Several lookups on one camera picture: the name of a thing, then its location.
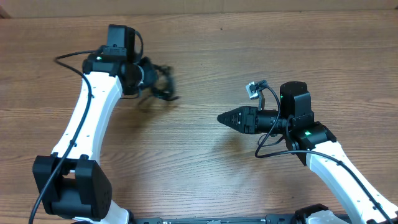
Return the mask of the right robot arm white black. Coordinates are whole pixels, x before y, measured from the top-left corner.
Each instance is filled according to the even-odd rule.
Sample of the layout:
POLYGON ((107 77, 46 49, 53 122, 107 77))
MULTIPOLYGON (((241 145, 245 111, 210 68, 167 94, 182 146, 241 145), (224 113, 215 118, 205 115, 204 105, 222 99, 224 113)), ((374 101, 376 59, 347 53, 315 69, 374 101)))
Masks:
POLYGON ((269 137, 285 141, 285 154, 296 155, 331 190, 351 223, 397 223, 397 205, 381 195, 345 154, 336 136, 315 121, 311 95, 305 82, 292 81, 273 93, 277 109, 266 110, 263 90, 271 90, 267 81, 246 85, 257 107, 240 106, 218 115, 219 123, 242 134, 260 134, 254 155, 267 147, 269 137))

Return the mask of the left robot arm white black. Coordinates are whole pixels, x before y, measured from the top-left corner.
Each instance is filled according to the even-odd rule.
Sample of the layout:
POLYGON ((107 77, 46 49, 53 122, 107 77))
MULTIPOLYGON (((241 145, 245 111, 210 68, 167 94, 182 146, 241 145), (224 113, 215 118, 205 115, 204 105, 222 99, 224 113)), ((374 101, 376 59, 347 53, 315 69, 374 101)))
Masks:
POLYGON ((112 200, 112 186, 100 167, 101 145, 116 103, 138 98, 156 81, 153 65, 135 51, 140 33, 111 24, 106 45, 88 50, 81 70, 81 91, 65 132, 48 156, 37 156, 32 173, 45 212, 77 223, 134 223, 131 211, 112 200))

